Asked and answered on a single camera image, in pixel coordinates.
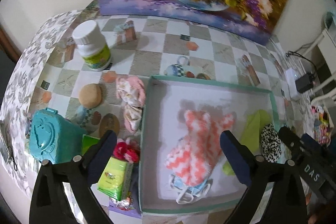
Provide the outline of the pink white fuzzy glove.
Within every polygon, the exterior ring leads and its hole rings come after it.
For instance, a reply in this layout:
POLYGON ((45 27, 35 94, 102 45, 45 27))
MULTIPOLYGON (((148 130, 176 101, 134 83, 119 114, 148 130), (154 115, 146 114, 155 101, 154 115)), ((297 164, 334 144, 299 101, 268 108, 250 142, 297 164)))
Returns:
POLYGON ((219 138, 233 129, 235 113, 213 119, 208 112, 187 110, 184 118, 187 135, 169 152, 165 166, 186 185, 196 186, 209 178, 221 158, 219 138))

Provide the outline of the green microfiber cloth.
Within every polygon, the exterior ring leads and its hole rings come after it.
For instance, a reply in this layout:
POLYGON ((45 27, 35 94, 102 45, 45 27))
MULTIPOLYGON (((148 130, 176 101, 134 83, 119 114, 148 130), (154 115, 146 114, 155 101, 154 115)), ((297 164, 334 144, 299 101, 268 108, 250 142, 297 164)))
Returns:
POLYGON ((257 110, 247 116, 244 130, 240 134, 240 143, 252 153, 259 150, 259 136, 262 129, 271 123, 271 117, 265 110, 257 110))

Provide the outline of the black power adapter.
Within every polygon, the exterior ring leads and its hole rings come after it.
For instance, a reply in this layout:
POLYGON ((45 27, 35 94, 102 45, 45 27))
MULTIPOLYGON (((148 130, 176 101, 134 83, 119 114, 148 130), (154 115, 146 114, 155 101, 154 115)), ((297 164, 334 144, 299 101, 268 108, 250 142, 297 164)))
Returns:
POLYGON ((295 86, 297 91, 302 94, 312 89, 314 86, 314 75, 311 73, 307 73, 301 76, 299 79, 295 80, 295 86))

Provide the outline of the pink floral scrunchie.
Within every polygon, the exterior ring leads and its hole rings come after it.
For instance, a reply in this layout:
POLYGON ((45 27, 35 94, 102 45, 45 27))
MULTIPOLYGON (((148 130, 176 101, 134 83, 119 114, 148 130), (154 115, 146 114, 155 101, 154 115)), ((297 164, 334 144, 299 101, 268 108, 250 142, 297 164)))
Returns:
POLYGON ((145 87, 137 76, 117 77, 116 96, 123 103, 125 128, 135 134, 142 120, 142 111, 146 100, 145 87))

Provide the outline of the blue face mask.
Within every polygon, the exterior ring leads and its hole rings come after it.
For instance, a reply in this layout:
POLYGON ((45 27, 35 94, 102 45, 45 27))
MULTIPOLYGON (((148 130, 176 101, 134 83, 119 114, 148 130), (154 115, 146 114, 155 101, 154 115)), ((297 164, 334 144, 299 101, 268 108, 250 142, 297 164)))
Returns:
POLYGON ((211 183, 204 180, 201 184, 196 186, 188 186, 182 182, 180 177, 173 174, 169 177, 169 186, 172 190, 176 191, 178 196, 175 199, 178 205, 188 205, 195 203, 207 195, 211 189, 211 183))

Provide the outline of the white lattice chair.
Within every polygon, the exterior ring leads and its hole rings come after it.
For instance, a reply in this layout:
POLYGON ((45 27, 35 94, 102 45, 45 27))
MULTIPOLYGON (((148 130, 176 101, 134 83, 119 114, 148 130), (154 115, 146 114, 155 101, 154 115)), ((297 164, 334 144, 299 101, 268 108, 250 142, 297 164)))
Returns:
MULTIPOLYGON (((330 77, 328 77, 325 81, 323 81, 321 84, 317 85, 313 88, 313 93, 315 94, 317 91, 322 90, 326 85, 328 85, 331 81, 335 80, 336 77, 336 71, 334 71, 330 77)), ((329 91, 326 94, 323 94, 321 96, 317 96, 313 98, 310 102, 311 106, 317 106, 320 101, 324 101, 326 99, 331 99, 332 101, 335 101, 335 88, 333 88, 331 91, 329 91)))

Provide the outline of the white shelf unit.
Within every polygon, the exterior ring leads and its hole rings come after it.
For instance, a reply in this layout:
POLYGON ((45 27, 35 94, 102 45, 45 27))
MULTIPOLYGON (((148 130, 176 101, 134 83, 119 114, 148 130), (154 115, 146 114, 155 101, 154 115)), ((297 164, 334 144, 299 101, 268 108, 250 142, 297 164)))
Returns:
POLYGON ((316 86, 313 89, 314 92, 321 90, 331 81, 335 80, 335 40, 327 28, 324 28, 312 43, 308 44, 307 47, 301 47, 299 51, 303 49, 304 51, 302 55, 306 57, 308 53, 316 47, 319 49, 325 64, 331 73, 331 76, 316 86))

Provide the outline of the white green pill bottle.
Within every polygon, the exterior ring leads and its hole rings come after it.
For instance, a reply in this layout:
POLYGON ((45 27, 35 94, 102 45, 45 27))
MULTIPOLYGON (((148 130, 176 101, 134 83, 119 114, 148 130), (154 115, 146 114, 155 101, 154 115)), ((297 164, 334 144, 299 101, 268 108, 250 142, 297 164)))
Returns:
POLYGON ((72 32, 80 56, 93 71, 102 71, 111 63, 111 52, 94 20, 79 24, 72 32))

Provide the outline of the colourful toy pile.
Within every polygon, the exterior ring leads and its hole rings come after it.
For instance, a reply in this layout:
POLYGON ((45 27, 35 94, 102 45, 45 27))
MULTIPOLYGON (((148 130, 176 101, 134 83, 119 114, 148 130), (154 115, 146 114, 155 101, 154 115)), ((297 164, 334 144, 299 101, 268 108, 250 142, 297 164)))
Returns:
POLYGON ((314 139, 320 145, 329 145, 331 142, 334 124, 325 106, 311 106, 314 117, 314 139))

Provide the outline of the teal rimmed white tray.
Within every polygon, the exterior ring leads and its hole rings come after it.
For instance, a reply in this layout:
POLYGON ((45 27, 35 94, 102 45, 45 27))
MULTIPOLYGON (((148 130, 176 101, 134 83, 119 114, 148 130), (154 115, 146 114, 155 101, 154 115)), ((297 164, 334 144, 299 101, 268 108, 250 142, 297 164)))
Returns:
POLYGON ((151 76, 142 118, 139 205, 144 213, 179 215, 235 205, 245 186, 223 172, 219 138, 259 151, 259 132, 278 125, 273 93, 211 80, 151 76))

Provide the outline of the checkered patterned tablecloth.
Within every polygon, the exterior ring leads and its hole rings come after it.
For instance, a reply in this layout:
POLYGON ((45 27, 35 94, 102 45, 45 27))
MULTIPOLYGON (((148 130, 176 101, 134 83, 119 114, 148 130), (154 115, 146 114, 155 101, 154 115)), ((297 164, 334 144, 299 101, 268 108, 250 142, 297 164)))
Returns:
POLYGON ((39 28, 19 57, 9 80, 1 118, 6 125, 6 141, 15 164, 4 169, 16 185, 9 193, 17 199, 13 206, 18 218, 27 222, 29 201, 39 164, 27 148, 27 126, 33 110, 49 106, 67 118, 74 117, 79 105, 79 90, 98 82, 108 95, 106 104, 121 116, 115 83, 106 83, 103 72, 90 70, 76 50, 70 47, 71 34, 86 19, 97 21, 107 43, 112 47, 111 71, 135 75, 144 83, 152 75, 161 75, 178 61, 189 61, 212 80, 242 85, 252 84, 243 66, 247 57, 264 89, 273 92, 280 121, 296 131, 312 132, 308 112, 312 92, 299 99, 289 95, 285 71, 293 68, 303 73, 302 62, 286 57, 276 37, 265 45, 209 26, 155 16, 101 16, 96 1, 84 10, 73 10, 50 17, 39 28))

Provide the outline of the purple booklet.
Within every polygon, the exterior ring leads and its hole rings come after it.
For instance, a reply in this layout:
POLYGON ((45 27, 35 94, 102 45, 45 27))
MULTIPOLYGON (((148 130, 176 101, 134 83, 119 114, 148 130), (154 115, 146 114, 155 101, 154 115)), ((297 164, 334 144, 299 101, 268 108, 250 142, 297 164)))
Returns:
POLYGON ((118 201, 110 197, 109 211, 120 213, 132 218, 142 218, 142 213, 140 211, 138 201, 131 196, 128 196, 125 200, 122 201, 118 201))

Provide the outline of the teal plastic case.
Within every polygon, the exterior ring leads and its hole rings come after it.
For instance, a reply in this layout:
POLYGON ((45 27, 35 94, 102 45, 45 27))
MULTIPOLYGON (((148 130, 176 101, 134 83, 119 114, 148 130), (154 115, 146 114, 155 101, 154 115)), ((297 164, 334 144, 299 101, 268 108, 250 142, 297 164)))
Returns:
POLYGON ((30 125, 29 151, 38 161, 52 164, 69 162, 81 154, 83 136, 87 132, 58 114, 45 108, 33 114, 30 125))

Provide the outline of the green tissue pack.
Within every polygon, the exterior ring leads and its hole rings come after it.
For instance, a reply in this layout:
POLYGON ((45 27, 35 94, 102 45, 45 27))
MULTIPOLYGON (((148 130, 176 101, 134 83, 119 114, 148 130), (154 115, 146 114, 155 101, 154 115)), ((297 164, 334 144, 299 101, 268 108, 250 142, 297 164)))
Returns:
POLYGON ((97 189, 122 201, 127 198, 134 163, 139 160, 137 146, 130 138, 117 139, 116 147, 97 182, 97 189))

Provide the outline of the white power strip box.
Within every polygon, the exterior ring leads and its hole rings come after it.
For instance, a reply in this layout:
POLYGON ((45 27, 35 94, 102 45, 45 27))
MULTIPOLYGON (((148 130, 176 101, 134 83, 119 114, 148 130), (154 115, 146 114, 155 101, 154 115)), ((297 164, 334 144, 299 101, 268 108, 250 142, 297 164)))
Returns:
POLYGON ((289 68, 285 71, 285 78, 288 83, 289 94, 292 100, 297 101, 301 99, 301 94, 297 91, 295 81, 299 78, 298 73, 289 68))

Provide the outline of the leopard print scrunchie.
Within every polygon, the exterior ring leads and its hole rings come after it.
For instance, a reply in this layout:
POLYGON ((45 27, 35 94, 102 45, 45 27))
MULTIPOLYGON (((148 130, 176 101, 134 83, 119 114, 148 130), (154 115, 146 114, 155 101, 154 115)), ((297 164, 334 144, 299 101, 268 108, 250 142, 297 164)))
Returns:
POLYGON ((264 159, 267 162, 277 162, 282 154, 281 141, 277 131, 271 123, 266 124, 263 127, 260 133, 259 142, 260 151, 264 159))

